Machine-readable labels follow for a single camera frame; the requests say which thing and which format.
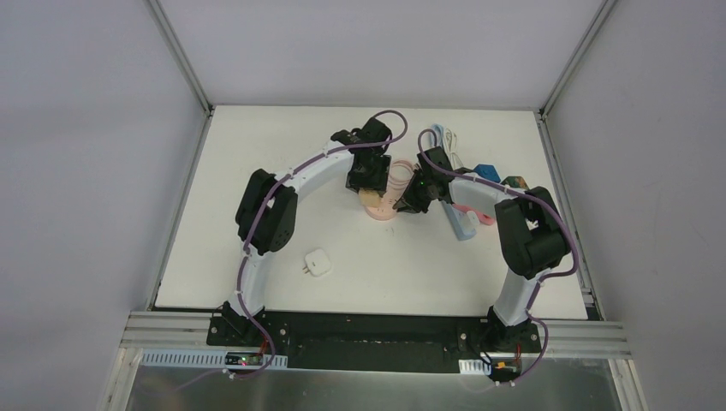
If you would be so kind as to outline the white charger plug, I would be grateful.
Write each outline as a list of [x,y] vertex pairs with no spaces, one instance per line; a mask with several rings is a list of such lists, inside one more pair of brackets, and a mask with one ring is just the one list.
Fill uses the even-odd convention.
[[305,266],[303,271],[311,277],[322,277],[332,271],[333,264],[321,248],[317,248],[304,257]]

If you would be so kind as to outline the dark green cube socket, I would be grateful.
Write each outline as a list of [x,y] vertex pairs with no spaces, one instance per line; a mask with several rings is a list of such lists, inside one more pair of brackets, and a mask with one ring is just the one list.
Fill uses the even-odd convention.
[[527,191],[529,189],[526,180],[522,176],[507,176],[501,181],[501,184],[508,188],[520,189],[524,191]]

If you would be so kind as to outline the beige cube plug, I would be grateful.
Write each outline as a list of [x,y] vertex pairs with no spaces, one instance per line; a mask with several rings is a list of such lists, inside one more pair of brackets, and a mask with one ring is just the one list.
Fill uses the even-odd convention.
[[382,201],[381,194],[375,190],[362,188],[358,191],[358,197],[364,207],[378,208]]

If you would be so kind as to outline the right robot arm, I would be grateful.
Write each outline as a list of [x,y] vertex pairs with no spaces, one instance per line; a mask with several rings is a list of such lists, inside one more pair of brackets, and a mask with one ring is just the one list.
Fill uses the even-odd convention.
[[543,187],[509,188],[474,172],[453,170],[443,148],[418,155],[398,212],[425,213],[432,201],[465,206],[495,220],[507,273],[502,290],[486,314],[482,343],[499,351],[517,344],[532,323],[531,309],[544,280],[574,251],[550,192]]

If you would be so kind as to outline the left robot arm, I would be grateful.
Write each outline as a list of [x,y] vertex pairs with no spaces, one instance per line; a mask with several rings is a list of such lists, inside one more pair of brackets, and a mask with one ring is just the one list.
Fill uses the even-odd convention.
[[270,341],[260,320],[265,281],[271,258],[295,232],[299,203],[342,173],[355,193],[383,194],[391,165],[387,150],[400,139],[373,115],[360,128],[335,132],[320,152],[301,164],[276,173],[252,173],[235,213],[241,262],[232,294],[217,310],[222,323],[212,334],[228,332],[234,344],[245,347]]

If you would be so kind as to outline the round pink socket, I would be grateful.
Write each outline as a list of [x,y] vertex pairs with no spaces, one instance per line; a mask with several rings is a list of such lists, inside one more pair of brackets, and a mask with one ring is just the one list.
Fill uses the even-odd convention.
[[374,220],[390,221],[398,215],[395,204],[399,199],[399,197],[382,197],[377,206],[365,205],[364,210]]

